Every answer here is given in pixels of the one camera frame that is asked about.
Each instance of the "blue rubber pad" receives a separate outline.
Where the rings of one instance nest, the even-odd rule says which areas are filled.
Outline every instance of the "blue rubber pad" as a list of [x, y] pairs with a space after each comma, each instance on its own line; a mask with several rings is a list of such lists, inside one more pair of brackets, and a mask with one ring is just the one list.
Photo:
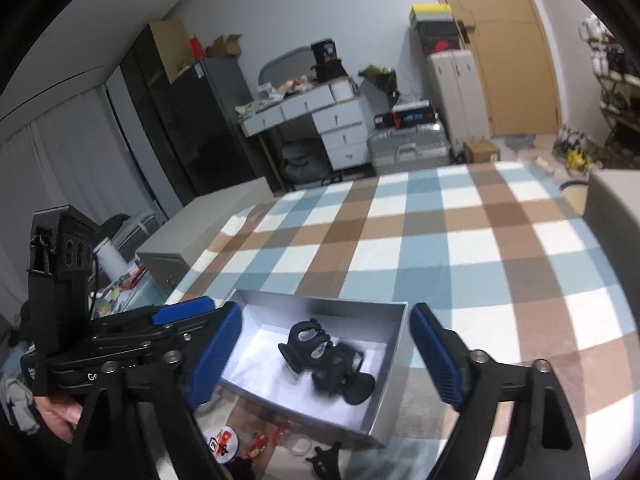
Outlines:
[[440, 398], [454, 409], [460, 409], [465, 401], [462, 373], [418, 306], [411, 310], [409, 330]]
[[234, 303], [211, 338], [209, 345], [200, 355], [200, 359], [191, 373], [191, 388], [187, 394], [187, 405], [192, 410], [209, 402], [213, 388], [218, 384], [241, 332], [242, 311]]
[[154, 325], [164, 325], [187, 319], [188, 317], [206, 314], [214, 310], [215, 307], [216, 304], [214, 301], [204, 296], [202, 298], [176, 303], [175, 305], [164, 306], [151, 317], [151, 321]]

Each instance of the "door frame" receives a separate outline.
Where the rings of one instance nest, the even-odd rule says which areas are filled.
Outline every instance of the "door frame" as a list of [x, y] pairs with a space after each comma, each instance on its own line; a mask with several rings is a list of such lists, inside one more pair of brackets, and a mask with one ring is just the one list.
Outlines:
[[[447, 0], [438, 0], [438, 3], [440, 4], [446, 4], [448, 3]], [[548, 38], [548, 34], [546, 32], [546, 28], [545, 25], [542, 21], [542, 17], [540, 16], [540, 11], [538, 9], [538, 6], [536, 5], [535, 0], [529, 0], [529, 4], [531, 5], [531, 8], [533, 9], [533, 13], [536, 17], [536, 21], [538, 22], [538, 28], [540, 28], [540, 32], [542, 33], [542, 38], [543, 41], [545, 42], [545, 46], [546, 46], [546, 57], [548, 59], [549, 65], [551, 66], [551, 69], [553, 71], [554, 74], [554, 99], [556, 101], [556, 127], [559, 128], [562, 122], [562, 108], [561, 108], [561, 100], [560, 100], [560, 89], [559, 89], [559, 83], [558, 83], [558, 70], [556, 69], [556, 64], [554, 63], [554, 59], [553, 56], [551, 54], [551, 46], [549, 43], [549, 38]], [[460, 44], [463, 45], [463, 48], [465, 50], [471, 50], [474, 53], [474, 56], [476, 57], [476, 60], [479, 61], [479, 56], [478, 53], [476, 52], [476, 49], [474, 48], [473, 44], [465, 44], [464, 41], [462, 41], [462, 35], [460, 34], [460, 30], [458, 30], [458, 37], [460, 40]], [[494, 136], [494, 123], [491, 120], [492, 118], [492, 111], [491, 111], [491, 106], [489, 104], [489, 99], [488, 99], [488, 95], [487, 95], [487, 91], [486, 91], [486, 83], [484, 81], [484, 73], [482, 72], [482, 68], [480, 68], [479, 70], [479, 77], [480, 77], [480, 81], [482, 83], [482, 90], [483, 90], [483, 94], [484, 94], [484, 104], [486, 105], [486, 110], [487, 110], [487, 114], [490, 117], [489, 120], [489, 130], [490, 130], [490, 135], [493, 137]]]

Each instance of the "door handle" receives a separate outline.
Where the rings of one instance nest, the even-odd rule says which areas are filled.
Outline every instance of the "door handle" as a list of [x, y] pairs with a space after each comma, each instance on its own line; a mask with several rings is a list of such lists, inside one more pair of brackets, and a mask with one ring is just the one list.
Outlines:
[[469, 33], [474, 32], [476, 30], [475, 25], [465, 25], [465, 22], [462, 20], [458, 20], [458, 28], [460, 29], [460, 35], [462, 36], [462, 41], [465, 44], [470, 44], [471, 40], [469, 39]]

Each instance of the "blue gripper pad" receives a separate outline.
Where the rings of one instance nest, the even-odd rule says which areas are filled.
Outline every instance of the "blue gripper pad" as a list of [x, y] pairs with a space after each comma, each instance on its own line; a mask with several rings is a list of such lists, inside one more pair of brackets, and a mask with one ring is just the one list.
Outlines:
[[458, 334], [442, 327], [425, 303], [411, 310], [409, 330], [440, 399], [459, 411], [470, 390], [468, 348]]
[[211, 298], [206, 296], [195, 298], [194, 300], [183, 301], [174, 305], [164, 306], [158, 310], [151, 320], [154, 325], [164, 325], [174, 323], [188, 317], [199, 316], [214, 310], [216, 304]]
[[191, 386], [187, 389], [186, 400], [192, 410], [211, 398], [242, 332], [240, 307], [227, 301], [217, 312], [224, 318], [191, 371]]

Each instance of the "white drawer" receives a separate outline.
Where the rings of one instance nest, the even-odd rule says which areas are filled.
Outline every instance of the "white drawer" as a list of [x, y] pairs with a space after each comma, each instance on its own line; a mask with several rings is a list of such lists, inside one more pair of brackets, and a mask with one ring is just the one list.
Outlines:
[[340, 101], [347, 101], [353, 99], [355, 94], [353, 92], [353, 84], [350, 79], [345, 81], [338, 81], [330, 85], [331, 93], [334, 95], [334, 99], [337, 103]]
[[340, 103], [312, 114], [319, 133], [351, 126], [364, 121], [360, 100]]
[[345, 146], [353, 146], [354, 144], [361, 144], [367, 142], [367, 134], [369, 131], [367, 127], [360, 123], [353, 126], [347, 126], [340, 130], [334, 130], [327, 134], [322, 134], [322, 142], [328, 150], [335, 150], [336, 148], [343, 148]]
[[366, 142], [354, 146], [337, 148], [336, 150], [327, 150], [326, 154], [329, 156], [329, 161], [334, 170], [360, 166], [369, 161], [369, 148]]
[[280, 106], [277, 105], [243, 121], [242, 129], [246, 137], [251, 137], [283, 122], [284, 116], [282, 115], [282, 110], [280, 110]]
[[286, 99], [280, 107], [284, 117], [289, 120], [314, 110], [334, 104], [334, 96], [328, 86], [321, 86], [302, 95]]

